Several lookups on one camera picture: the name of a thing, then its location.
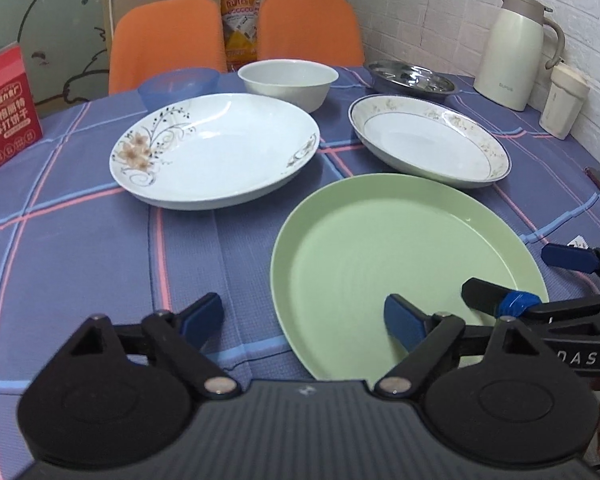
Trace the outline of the green plastic plate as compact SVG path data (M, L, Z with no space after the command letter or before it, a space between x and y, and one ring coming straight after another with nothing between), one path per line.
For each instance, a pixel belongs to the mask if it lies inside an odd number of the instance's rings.
M329 184L284 222L270 283L280 327L319 380L373 384L404 357L385 326L399 294L426 313L491 325L460 290L470 278L548 293L518 235L494 212L449 186L404 174L366 174Z

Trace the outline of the blue plaid tablecloth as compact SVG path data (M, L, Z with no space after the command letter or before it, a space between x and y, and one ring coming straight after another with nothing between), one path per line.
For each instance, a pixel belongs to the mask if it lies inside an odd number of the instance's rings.
M241 382L308 378L277 324L268 267L280 226L307 195L382 170L348 119L367 81L361 67L340 70L315 114L321 146L298 177L218 211L152 208L114 184L114 142L145 115L136 92L43 120L43 139L0 168L0 479L30 462L16 423L20 394L94 313L134 324L217 292L226 320L208 344L212 359Z

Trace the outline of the large white floral plate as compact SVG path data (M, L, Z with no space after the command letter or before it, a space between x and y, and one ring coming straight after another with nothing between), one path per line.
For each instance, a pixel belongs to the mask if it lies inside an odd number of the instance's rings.
M111 150L111 177L142 202L212 210L256 200L315 155L320 128L290 103L249 93L197 96L154 110Z

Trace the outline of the orange chair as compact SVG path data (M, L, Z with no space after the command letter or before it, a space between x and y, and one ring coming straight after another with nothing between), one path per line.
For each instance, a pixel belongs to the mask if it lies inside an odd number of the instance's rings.
M365 63L358 19L346 0L263 0L257 59L293 58L329 66Z
M111 40L108 92L138 88L174 70L227 71L219 6L212 0L163 0L138 6Z

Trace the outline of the white ceramic bowl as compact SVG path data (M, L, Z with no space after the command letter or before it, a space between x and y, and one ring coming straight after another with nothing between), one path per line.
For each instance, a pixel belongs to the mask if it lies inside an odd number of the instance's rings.
M339 78L330 66L290 58L249 63L237 75L248 92L294 104L307 113L323 105L330 87Z

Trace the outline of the right orange chair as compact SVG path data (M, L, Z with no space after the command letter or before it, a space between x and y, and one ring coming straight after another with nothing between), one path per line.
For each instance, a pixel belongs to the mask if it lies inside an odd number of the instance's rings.
M358 19L346 0L263 0L257 59L293 58L329 66L365 63Z

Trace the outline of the left orange chair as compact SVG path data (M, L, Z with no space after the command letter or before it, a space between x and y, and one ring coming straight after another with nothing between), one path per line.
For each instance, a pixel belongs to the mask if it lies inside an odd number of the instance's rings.
M219 6L212 0L163 0L138 6L111 40L108 92L138 88L174 70L227 71Z

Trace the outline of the red cracker box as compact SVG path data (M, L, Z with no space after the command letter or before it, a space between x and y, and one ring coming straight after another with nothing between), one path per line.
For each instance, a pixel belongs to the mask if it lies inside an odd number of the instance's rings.
M42 139L19 44L0 50L0 167Z

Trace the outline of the white plate brown rim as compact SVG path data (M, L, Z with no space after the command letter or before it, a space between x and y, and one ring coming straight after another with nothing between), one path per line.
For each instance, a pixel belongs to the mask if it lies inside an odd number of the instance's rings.
M453 188L485 188L505 179L509 154L472 119L407 96L363 96L348 110L358 140L394 170Z

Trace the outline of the blue translucent plastic bowl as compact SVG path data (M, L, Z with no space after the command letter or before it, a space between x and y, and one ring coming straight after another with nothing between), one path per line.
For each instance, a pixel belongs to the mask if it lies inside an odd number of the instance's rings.
M183 68L146 80L137 88L137 92L146 110L154 112L213 92L220 76L221 73L213 68Z

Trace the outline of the yellow snack bag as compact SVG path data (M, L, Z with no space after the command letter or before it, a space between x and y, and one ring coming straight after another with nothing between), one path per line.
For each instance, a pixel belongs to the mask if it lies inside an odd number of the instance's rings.
M221 0L227 70L237 72L257 59L260 0Z

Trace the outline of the white tablecloth label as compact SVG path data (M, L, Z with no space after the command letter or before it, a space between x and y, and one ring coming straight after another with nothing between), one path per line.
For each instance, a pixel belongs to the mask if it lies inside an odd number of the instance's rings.
M582 235L578 235L568 243L568 246L574 248L588 249L588 243Z

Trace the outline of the cream travel cup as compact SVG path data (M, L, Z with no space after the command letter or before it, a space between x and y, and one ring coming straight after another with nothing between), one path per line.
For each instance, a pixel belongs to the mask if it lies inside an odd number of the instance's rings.
M550 92L542 110L540 126L551 136L565 140L588 98L590 86L578 70L560 62L550 73Z

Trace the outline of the stainless steel bowl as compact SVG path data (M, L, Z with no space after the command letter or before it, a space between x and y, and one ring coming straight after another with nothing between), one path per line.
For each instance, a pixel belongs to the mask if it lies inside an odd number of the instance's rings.
M365 68L372 76L372 87L377 92L434 100L442 100L456 92L452 80L426 67L380 60L367 63Z

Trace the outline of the cream thermos jug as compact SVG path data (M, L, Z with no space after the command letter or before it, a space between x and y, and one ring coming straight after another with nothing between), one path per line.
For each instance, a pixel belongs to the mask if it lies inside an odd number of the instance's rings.
M538 0L502 0L474 80L478 93L511 110L526 108L541 63L545 26L557 36L547 70L562 59L565 49L565 34L547 12L552 9Z

